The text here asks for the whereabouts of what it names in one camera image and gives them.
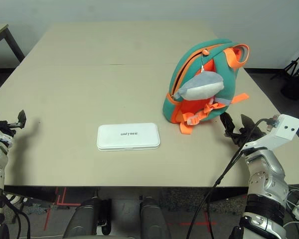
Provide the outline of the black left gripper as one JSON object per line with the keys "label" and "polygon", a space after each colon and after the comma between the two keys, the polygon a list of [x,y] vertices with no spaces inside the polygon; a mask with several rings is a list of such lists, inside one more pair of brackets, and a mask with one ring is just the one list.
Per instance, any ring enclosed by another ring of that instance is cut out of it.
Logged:
{"label": "black left gripper", "polygon": [[[24,110],[21,110],[18,114],[18,128],[24,128],[26,124],[26,114]],[[6,120],[0,121],[0,137],[14,137],[16,130],[11,127]]]}

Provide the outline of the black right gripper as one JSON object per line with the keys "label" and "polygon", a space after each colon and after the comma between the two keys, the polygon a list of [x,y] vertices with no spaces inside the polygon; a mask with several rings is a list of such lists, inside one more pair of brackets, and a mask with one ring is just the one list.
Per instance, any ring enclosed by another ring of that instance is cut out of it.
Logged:
{"label": "black right gripper", "polygon": [[243,127],[239,129],[240,133],[234,133],[235,125],[232,118],[227,112],[220,115],[221,122],[225,127],[225,136],[232,139],[233,143],[238,147],[244,146],[246,143],[255,141],[266,135],[258,127],[254,127],[254,121],[246,115],[241,114]]}

